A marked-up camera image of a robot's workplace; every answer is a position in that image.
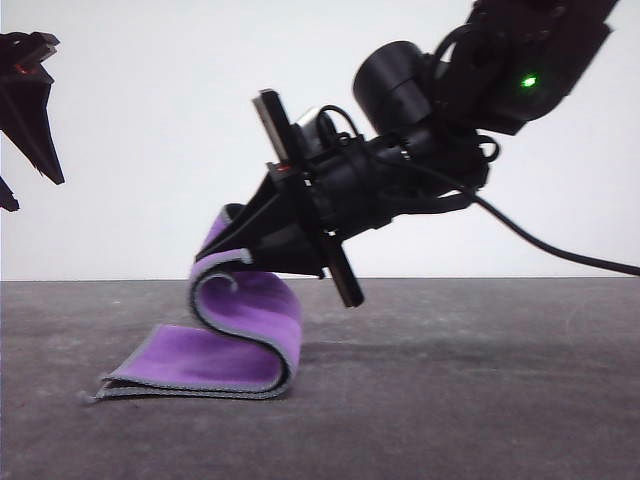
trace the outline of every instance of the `gray surface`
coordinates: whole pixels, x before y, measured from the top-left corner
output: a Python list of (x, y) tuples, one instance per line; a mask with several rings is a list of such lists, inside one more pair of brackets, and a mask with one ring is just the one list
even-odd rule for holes
[(640, 282), (291, 281), (302, 368), (275, 401), (82, 407), (184, 282), (5, 283), (3, 479), (640, 478)]

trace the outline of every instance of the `white wall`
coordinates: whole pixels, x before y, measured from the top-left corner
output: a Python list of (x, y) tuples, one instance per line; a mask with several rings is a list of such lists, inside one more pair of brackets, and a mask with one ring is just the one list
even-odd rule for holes
[[(353, 75), (397, 39), (431, 51), (467, 0), (4, 0), (3, 32), (61, 40), (46, 62), (67, 183), (8, 141), (22, 208), (2, 214), (6, 280), (185, 277), (220, 206), (246, 201), (274, 158), (250, 102), (279, 90), (291, 117), (336, 103), (369, 128)], [(503, 137), (484, 196), (548, 242), (640, 263), (640, 4), (561, 108)], [(608, 275), (534, 250), (479, 207), (397, 218), (346, 244), (360, 276)]]

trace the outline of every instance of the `black wire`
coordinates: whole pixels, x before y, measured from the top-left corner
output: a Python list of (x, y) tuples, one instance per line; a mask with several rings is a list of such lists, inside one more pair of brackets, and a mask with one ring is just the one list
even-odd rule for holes
[(347, 123), (349, 123), (349, 127), (351, 127), (351, 130), (353, 130), (353, 134), (356, 137), (360, 136), (360, 131), (358, 130), (358, 127), (356, 127), (356, 124), (353, 122), (349, 114), (336, 105), (325, 105), (320, 109), (320, 111), (316, 115), (316, 129), (318, 130), (318, 132), (320, 131), (320, 118), (324, 112), (336, 112), (340, 114), (342, 118), (344, 118)]
[(449, 50), (449, 48), (451, 48), (453, 45), (458, 43), (460, 39), (465, 35), (468, 35), (470, 33), (485, 33), (485, 32), (486, 32), (486, 27), (478, 24), (467, 23), (465, 25), (461, 25), (455, 30), (451, 31), (442, 40), (442, 42), (440, 42), (440, 45), (438, 45), (438, 48), (436, 48), (436, 51), (433, 52), (433, 56), (429, 60), (429, 63), (427, 64), (427, 67), (424, 73), (423, 86), (424, 86), (424, 89), (426, 90), (427, 98), (432, 103), (432, 107), (434, 109), (437, 109), (436, 108), (437, 104), (433, 102), (434, 82), (436, 80), (436, 71), (442, 61), (442, 58), (444, 57), (444, 54), (447, 53), (447, 50)]
[(599, 258), (586, 257), (584, 255), (578, 255), (576, 253), (560, 250), (559, 248), (556, 248), (552, 245), (549, 245), (539, 240), (538, 238), (534, 237), (533, 235), (531, 235), (530, 233), (528, 233), (527, 231), (523, 230), (521, 227), (516, 225), (511, 219), (509, 219), (509, 217), (507, 217), (505, 214), (503, 214), (500, 210), (495, 208), (489, 202), (487, 202), (483, 198), (476, 195), (472, 189), (458, 183), (456, 180), (436, 170), (432, 170), (431, 168), (428, 168), (422, 165), (416, 165), (409, 162), (405, 163), (405, 162), (399, 162), (394, 160), (385, 160), (379, 157), (376, 157), (376, 160), (380, 163), (392, 165), (398, 168), (407, 168), (410, 170), (415, 170), (417, 172), (421, 172), (431, 177), (435, 177), (438, 180), (442, 181), (443, 183), (449, 184), (452, 188), (454, 188), (455, 190), (458, 190), (467, 198), (469, 198), (470, 200), (474, 201), (475, 203), (483, 207), (485, 210), (487, 210), (489, 213), (495, 216), (498, 220), (500, 220), (512, 231), (517, 233), (524, 240), (534, 245), (535, 247), (538, 247), (539, 249), (544, 250), (547, 253), (550, 253), (551, 255), (555, 255), (556, 257), (560, 257), (565, 260), (569, 260), (571, 262), (581, 263), (583, 265), (589, 265), (591, 267), (602, 268), (604, 270), (611, 270), (613, 272), (625, 273), (627, 275), (640, 276), (640, 267), (625, 265), (622, 263), (610, 262), (607, 260), (601, 260)]

